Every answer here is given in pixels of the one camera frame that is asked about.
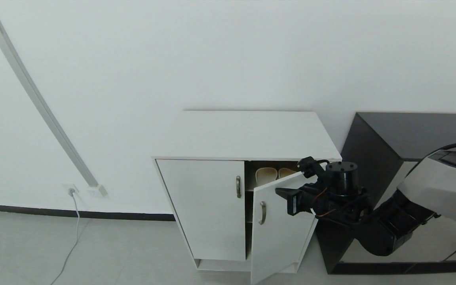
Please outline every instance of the wall baseboard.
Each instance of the wall baseboard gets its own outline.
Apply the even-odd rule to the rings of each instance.
[[[75,211],[36,209],[26,207],[0,206],[0,212],[25,213],[31,215],[53,215],[58,217],[76,217]],[[115,219],[115,220],[164,220],[175,221],[172,214],[149,214],[149,213],[106,213],[79,211],[80,217],[90,219]]]
[[[444,274],[456,272],[456,261],[338,263],[331,274],[387,275],[387,274]]]

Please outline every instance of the beige slipper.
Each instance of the beige slipper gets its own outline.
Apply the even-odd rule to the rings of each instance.
[[[291,170],[289,168],[281,168],[279,169],[278,179],[281,179],[282,177],[286,177],[288,175],[292,175],[293,173],[296,173],[296,171]]]
[[[272,167],[259,168],[256,171],[256,186],[261,186],[277,179],[277,170]]]

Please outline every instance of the metal handle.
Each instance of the metal handle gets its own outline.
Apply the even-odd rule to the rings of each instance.
[[[265,218],[266,218],[266,204],[265,202],[260,202],[260,206],[261,206],[261,220],[258,221],[258,223],[260,225],[263,225],[263,223],[265,222]]]
[[[237,198],[242,197],[242,194],[240,193],[240,176],[237,176],[235,179],[235,187],[237,188]]]

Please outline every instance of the floor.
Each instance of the floor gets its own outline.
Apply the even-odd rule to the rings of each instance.
[[[75,239],[76,218],[0,212],[0,285],[48,285]],[[81,219],[82,236],[56,285],[243,285],[248,273],[198,273],[175,222]],[[456,284],[456,274],[327,275],[313,237],[298,274],[262,285]]]

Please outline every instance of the black cabinet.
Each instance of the black cabinet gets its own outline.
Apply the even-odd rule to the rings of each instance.
[[[357,112],[341,155],[342,160],[358,164],[360,185],[379,205],[414,164],[453,143],[456,114]],[[420,226],[390,256],[369,254],[343,227],[331,222],[320,221],[317,234],[329,274],[456,272],[456,222],[447,217]]]

